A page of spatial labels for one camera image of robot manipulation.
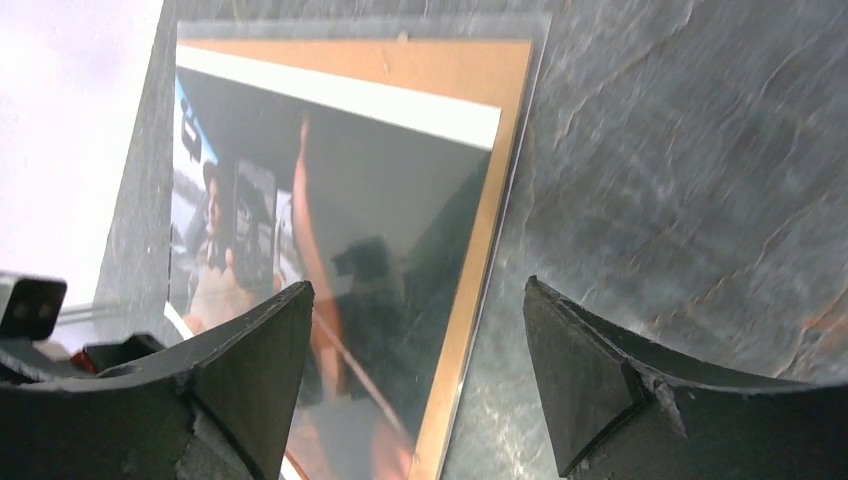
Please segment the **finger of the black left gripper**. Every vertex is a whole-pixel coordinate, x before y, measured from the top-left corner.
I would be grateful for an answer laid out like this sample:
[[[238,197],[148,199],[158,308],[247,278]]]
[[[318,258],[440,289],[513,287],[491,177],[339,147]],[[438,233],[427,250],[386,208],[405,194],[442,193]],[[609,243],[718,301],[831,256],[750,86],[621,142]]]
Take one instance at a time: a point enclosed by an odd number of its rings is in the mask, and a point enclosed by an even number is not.
[[[1,339],[50,337],[67,292],[59,278],[1,272]]]

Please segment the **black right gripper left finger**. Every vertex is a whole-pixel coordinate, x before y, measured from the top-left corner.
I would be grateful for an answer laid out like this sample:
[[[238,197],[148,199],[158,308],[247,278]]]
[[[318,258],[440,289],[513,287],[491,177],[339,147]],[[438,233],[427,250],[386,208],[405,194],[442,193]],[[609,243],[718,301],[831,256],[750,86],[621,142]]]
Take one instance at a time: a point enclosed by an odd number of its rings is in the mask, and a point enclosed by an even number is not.
[[[298,282],[171,347],[148,334],[58,360],[1,339],[5,479],[275,479],[309,350]]]

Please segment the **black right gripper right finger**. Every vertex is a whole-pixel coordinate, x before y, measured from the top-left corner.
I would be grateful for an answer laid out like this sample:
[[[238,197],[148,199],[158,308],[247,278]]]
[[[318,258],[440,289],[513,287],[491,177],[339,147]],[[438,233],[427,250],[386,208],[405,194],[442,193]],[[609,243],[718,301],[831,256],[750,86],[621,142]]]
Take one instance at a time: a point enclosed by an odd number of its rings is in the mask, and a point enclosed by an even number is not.
[[[745,373],[669,349],[536,277],[527,344],[565,479],[843,479],[847,387]]]

